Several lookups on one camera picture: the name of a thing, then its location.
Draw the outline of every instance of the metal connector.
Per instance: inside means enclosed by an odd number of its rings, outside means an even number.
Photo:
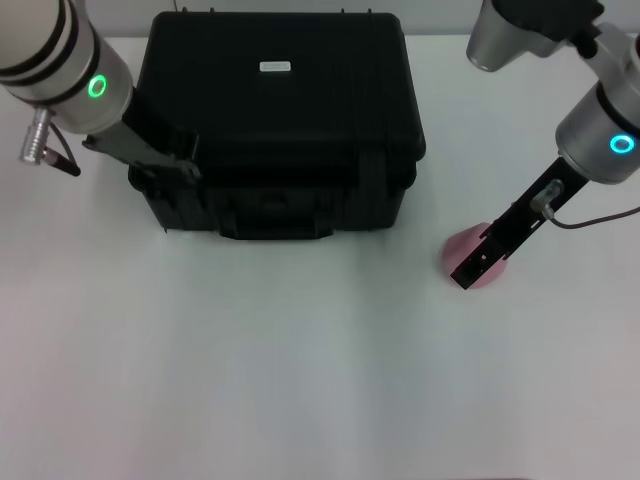
[[[30,165],[39,165],[47,146],[51,111],[38,107],[33,115],[33,121],[24,138],[19,160]]]

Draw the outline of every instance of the white label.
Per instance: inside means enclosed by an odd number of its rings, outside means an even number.
[[[263,73],[290,72],[291,62],[260,62],[260,71]]]

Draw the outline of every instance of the blue led ring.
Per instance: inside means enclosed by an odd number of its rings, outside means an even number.
[[[634,148],[636,148],[636,141],[629,135],[616,135],[611,139],[611,150],[618,155],[631,153]]]

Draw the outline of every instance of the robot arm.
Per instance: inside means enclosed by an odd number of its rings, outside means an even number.
[[[451,275],[463,288],[554,220],[588,181],[617,184],[640,168],[640,39],[593,26],[603,12],[597,0],[484,0],[467,50],[476,67],[496,71],[525,52],[548,57],[570,43],[599,82],[558,127],[560,158]]]
[[[20,160],[79,174],[46,147],[53,122],[88,134],[87,148],[141,171],[196,174],[197,136],[169,125],[140,98],[127,65],[95,31],[83,2],[4,0],[0,13],[0,84],[35,109]]]

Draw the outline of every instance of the cable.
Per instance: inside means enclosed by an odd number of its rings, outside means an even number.
[[[62,132],[54,123],[52,123],[50,127],[51,127],[51,130],[53,130],[53,133],[56,134],[56,137],[58,137],[58,140],[60,140],[60,144],[62,145],[62,148],[64,148],[64,151],[67,154],[69,161],[77,167],[78,162],[76,162],[76,157],[73,156],[73,152],[71,151],[71,147],[67,143],[67,139],[64,138],[64,135],[62,135]]]
[[[547,220],[553,223],[556,227],[562,228],[564,230],[577,230],[579,228],[590,227],[592,225],[598,225],[600,223],[612,222],[613,220],[620,220],[621,218],[630,217],[631,215],[635,215],[636,213],[640,213],[640,207],[634,208],[633,210],[629,210],[628,212],[618,213],[617,215],[610,215],[608,217],[601,217],[601,218],[596,218],[594,220],[589,220],[588,222],[576,223],[575,225],[567,225],[566,223],[559,222],[553,217],[548,218]]]

